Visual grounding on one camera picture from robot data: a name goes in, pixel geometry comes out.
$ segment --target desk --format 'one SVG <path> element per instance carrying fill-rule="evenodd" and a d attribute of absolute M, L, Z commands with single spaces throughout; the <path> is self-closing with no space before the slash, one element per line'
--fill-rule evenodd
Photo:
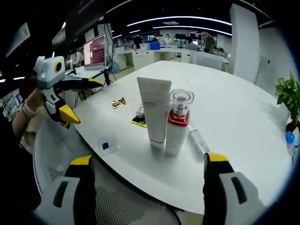
<path fill-rule="evenodd" d="M 141 103 L 136 78 L 172 81 L 172 89 L 194 92 L 191 120 L 212 152 L 228 157 L 258 188 L 262 203 L 274 202 L 292 169 L 285 128 L 272 116 L 276 99 L 228 73 L 193 64 L 160 61 L 105 87 L 75 108 L 76 129 L 95 153 L 100 137 L 114 135 L 120 150 L 101 157 L 114 171 L 147 194 L 177 208 L 204 213 L 203 163 L 185 141 L 178 157 L 151 148 L 147 129 L 131 124 Z M 111 102 L 124 97 L 125 106 Z"/>
<path fill-rule="evenodd" d="M 79 76 L 81 78 L 95 78 L 101 74 L 104 73 L 104 70 L 108 69 L 108 67 L 103 67 L 103 68 L 90 68 L 90 69 L 86 69 L 84 66 L 82 67 L 77 67 L 75 68 L 77 74 L 74 76 Z M 65 75 L 68 75 L 71 72 L 71 70 L 67 70 L 65 72 Z"/>
<path fill-rule="evenodd" d="M 95 78 L 97 81 L 104 83 L 105 81 L 108 83 L 108 85 L 110 84 L 110 80 L 108 77 L 108 73 L 107 73 L 107 69 L 108 67 L 103 67 L 103 68 L 89 68 L 86 69 L 84 66 L 82 67 L 77 67 L 76 68 L 76 72 L 77 74 L 74 76 L 78 76 L 81 78 Z M 67 76 L 69 73 L 71 72 L 71 70 L 67 70 L 65 72 L 65 76 Z M 65 102 L 71 107 L 71 109 L 75 108 L 75 104 L 76 104 L 76 98 L 78 99 L 78 97 L 76 95 L 79 94 L 79 90 L 77 91 L 73 91 L 73 90 L 67 90 L 64 92 L 64 100 Z"/>
<path fill-rule="evenodd" d="M 185 63 L 191 63 L 191 58 L 197 58 L 198 56 L 211 60 L 220 60 L 223 63 L 229 63 L 229 61 L 222 56 L 179 48 L 161 48 L 159 50 L 137 51 L 130 49 L 115 54 L 114 59 L 117 63 L 119 63 L 121 70 L 129 66 L 129 64 L 134 64 L 135 70 L 138 70 L 159 60 L 170 60 L 175 58 L 179 53 L 181 54 L 181 62 Z"/>

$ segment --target clear bottle cap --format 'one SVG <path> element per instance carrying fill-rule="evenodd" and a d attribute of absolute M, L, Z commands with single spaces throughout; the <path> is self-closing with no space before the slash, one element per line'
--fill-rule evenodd
<path fill-rule="evenodd" d="M 188 105 L 194 101 L 194 94 L 187 90 L 175 89 L 170 94 L 173 112 L 177 116 L 184 116 L 188 113 Z"/>

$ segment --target white pillar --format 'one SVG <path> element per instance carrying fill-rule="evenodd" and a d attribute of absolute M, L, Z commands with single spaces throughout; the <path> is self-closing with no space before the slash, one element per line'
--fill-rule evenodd
<path fill-rule="evenodd" d="M 232 54 L 228 72 L 255 83 L 259 67 L 259 32 L 253 12 L 233 4 L 230 9 L 232 23 Z"/>

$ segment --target potted plant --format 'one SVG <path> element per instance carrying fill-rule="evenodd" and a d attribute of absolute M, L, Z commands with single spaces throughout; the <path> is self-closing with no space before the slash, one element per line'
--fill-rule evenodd
<path fill-rule="evenodd" d="M 292 121 L 286 125 L 285 129 L 286 131 L 293 132 L 296 127 L 300 128 L 298 121 L 300 112 L 300 87 L 295 81 L 292 71 L 290 71 L 290 79 L 278 79 L 275 89 L 276 95 L 278 96 L 277 105 L 284 103 L 291 113 Z"/>
<path fill-rule="evenodd" d="M 221 53 L 224 53 L 224 48 L 217 48 L 217 50 Z"/>

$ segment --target skincare bottle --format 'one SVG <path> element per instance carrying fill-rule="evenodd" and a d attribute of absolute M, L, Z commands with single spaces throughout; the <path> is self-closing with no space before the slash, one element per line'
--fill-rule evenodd
<path fill-rule="evenodd" d="M 190 104 L 194 101 L 194 94 L 187 90 L 173 90 L 170 100 L 172 108 L 168 114 L 165 152 L 177 156 L 189 133 Z"/>
<path fill-rule="evenodd" d="M 163 148 L 170 108 L 171 81 L 138 77 L 150 144 Z"/>

